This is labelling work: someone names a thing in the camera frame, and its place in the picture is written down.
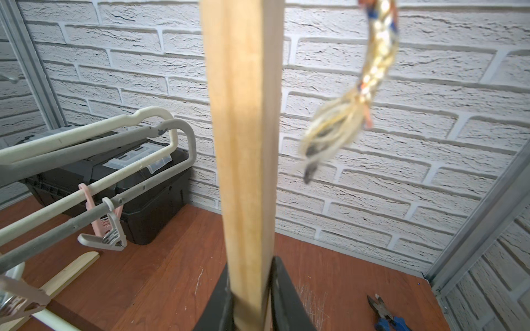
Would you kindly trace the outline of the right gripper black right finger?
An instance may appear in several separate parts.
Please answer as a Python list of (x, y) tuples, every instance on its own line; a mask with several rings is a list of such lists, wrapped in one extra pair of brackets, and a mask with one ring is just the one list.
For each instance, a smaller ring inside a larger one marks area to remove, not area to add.
[(282, 260), (274, 256), (270, 275), (273, 330), (316, 331)]

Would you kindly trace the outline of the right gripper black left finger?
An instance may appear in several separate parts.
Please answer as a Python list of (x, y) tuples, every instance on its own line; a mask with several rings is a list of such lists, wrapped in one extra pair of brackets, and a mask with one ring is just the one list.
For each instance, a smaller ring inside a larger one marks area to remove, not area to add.
[(233, 306), (226, 264), (193, 331), (234, 331)]

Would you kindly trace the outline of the white plastic clip hanger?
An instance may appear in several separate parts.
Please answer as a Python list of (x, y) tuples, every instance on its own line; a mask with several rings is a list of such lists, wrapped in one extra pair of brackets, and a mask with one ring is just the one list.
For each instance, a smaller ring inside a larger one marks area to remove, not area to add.
[[(123, 146), (127, 138), (131, 138), (134, 141), (140, 140), (141, 138), (135, 135), (149, 131), (151, 129), (150, 127), (142, 127), (135, 131), (123, 132), (108, 137), (106, 140), (98, 139), (90, 143), (80, 143), (85, 139), (119, 127), (136, 126), (149, 117), (160, 117), (164, 120), (165, 124), (168, 124), (170, 120), (174, 119), (168, 110), (151, 106), (142, 108), (131, 115), (112, 117), (98, 121), (97, 123), (57, 133), (56, 135), (5, 148), (1, 150), (1, 185), (3, 186), (18, 181), (21, 178), (26, 178), (28, 174), (23, 169), (23, 165), (34, 158), (37, 158), (37, 165), (34, 169), (40, 173), (46, 170), (46, 162), (48, 161), (63, 161), (69, 164), (78, 158), (83, 159), (84, 156), (81, 153), (88, 153), (91, 156), (102, 153), (104, 148), (112, 148), (112, 143), (116, 143), (118, 147)], [(1, 245), (7, 244), (85, 200), (84, 193), (77, 190), (61, 200), (2, 228)]]

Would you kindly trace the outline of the wooden drying rack frame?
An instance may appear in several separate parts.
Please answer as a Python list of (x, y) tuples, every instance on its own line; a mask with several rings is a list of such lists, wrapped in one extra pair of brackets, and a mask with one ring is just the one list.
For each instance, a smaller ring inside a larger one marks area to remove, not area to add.
[[(270, 330), (284, 1), (200, 1), (224, 240), (238, 330)], [(173, 174), (134, 186), (122, 205)], [(1, 274), (77, 232), (99, 205), (1, 256)]]

